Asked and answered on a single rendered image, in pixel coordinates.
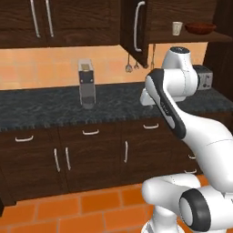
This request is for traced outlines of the dark wood drawer front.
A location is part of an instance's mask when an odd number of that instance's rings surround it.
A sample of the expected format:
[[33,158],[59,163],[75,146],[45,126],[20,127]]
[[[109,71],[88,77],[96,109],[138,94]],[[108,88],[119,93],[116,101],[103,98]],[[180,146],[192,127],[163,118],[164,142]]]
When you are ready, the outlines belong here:
[[[82,130],[86,132],[96,131],[99,133],[93,136],[84,136]],[[99,123],[88,125],[76,125],[58,128],[59,136],[63,142],[77,142],[88,139],[104,140],[110,138],[120,137],[120,124],[119,123]]]
[[[26,138],[34,136],[29,142],[15,142],[15,137]],[[58,133],[53,128],[39,128],[27,130],[13,130],[0,132],[0,148],[24,148],[24,147],[42,147],[53,146],[58,142]]]
[[[144,129],[143,125],[154,126],[159,123],[159,128]],[[167,123],[161,117],[143,118],[137,120],[128,120],[122,123],[122,133],[124,136],[150,136],[170,135]]]

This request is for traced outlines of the dark wood wall cabinet door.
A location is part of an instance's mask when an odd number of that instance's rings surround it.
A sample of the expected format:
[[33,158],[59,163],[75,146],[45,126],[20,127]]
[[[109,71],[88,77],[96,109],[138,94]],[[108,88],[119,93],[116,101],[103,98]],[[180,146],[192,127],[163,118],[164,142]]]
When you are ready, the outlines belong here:
[[40,0],[34,0],[40,38],[36,37],[30,0],[0,0],[0,48],[32,48],[46,44]]
[[52,47],[114,46],[119,44],[120,0],[49,0],[54,37],[44,10],[46,40]]

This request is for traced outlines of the white cup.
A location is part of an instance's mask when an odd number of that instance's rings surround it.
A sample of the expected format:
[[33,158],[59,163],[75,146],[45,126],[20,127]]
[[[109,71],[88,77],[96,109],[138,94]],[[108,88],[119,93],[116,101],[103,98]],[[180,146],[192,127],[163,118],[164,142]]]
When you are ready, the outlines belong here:
[[182,30],[182,22],[173,22],[172,23],[172,35],[179,36]]

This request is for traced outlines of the open dark wood wall cabinet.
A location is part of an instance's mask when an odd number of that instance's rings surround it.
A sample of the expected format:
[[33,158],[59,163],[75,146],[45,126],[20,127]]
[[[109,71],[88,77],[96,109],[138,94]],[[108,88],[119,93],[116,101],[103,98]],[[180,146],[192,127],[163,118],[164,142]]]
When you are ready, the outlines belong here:
[[[149,42],[194,43],[194,42],[230,42],[231,38],[215,29],[208,35],[190,34],[186,23],[211,23],[218,0],[151,0]],[[182,22],[179,36],[172,35],[172,23]]]

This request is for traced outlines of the dark wood base cabinet door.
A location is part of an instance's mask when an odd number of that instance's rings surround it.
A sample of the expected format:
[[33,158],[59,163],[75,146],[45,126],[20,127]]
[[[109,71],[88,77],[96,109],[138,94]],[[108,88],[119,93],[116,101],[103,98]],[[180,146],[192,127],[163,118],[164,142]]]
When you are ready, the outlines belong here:
[[66,180],[71,193],[114,187],[120,182],[120,140],[117,138],[71,142],[71,170],[66,163]]
[[15,201],[44,198],[63,193],[56,170],[55,147],[32,147],[0,152],[0,168]]
[[[128,142],[128,159],[124,162],[125,141]],[[141,183],[151,177],[183,173],[197,169],[195,161],[188,157],[171,134],[124,137],[122,145],[121,183]]]

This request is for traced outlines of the brown bowl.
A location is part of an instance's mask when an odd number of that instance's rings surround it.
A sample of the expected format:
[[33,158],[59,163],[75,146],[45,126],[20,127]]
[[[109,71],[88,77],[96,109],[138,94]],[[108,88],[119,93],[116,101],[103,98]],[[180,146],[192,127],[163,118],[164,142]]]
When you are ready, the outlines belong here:
[[216,29],[216,26],[209,23],[187,23],[185,28],[190,34],[208,35]]

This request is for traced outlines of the open dark wood cabinet door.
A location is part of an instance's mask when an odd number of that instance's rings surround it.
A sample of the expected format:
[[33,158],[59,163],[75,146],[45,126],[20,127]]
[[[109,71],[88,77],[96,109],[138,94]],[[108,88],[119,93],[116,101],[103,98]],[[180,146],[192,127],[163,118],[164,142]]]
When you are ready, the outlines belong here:
[[[139,9],[137,23],[137,46],[142,52],[134,48],[134,20],[137,4],[145,1]],[[147,68],[147,0],[121,0],[120,45],[140,64]]]
[[213,23],[230,42],[209,42],[204,66],[213,71],[212,86],[233,102],[233,0],[218,0]]

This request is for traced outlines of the silver toaster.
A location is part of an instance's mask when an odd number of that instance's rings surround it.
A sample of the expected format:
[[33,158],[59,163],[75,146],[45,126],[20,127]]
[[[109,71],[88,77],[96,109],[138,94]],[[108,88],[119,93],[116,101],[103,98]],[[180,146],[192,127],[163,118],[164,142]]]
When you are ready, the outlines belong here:
[[212,87],[213,72],[205,66],[193,65],[199,75],[198,90],[208,90]]

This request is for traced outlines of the hanging metal utensil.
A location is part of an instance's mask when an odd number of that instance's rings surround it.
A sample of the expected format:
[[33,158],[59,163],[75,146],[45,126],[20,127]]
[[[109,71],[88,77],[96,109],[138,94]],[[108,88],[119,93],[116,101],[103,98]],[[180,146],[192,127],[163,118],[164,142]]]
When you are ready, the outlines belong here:
[[150,70],[154,69],[155,63],[155,51],[156,51],[156,44],[153,44],[153,50],[152,50],[152,57],[151,57],[151,64],[150,64]]

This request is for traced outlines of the grey coffee machine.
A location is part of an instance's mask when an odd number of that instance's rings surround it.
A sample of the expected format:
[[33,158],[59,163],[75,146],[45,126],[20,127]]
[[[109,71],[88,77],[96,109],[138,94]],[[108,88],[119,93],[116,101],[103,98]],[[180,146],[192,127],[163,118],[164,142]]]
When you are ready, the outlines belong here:
[[91,109],[96,103],[94,68],[89,58],[78,60],[79,96],[84,109]]

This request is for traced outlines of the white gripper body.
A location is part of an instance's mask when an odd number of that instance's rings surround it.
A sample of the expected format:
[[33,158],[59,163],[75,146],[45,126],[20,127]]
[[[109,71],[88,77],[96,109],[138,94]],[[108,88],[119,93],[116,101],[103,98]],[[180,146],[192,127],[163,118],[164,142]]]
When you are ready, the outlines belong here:
[[147,92],[143,92],[140,97],[142,106],[154,106],[156,103]]

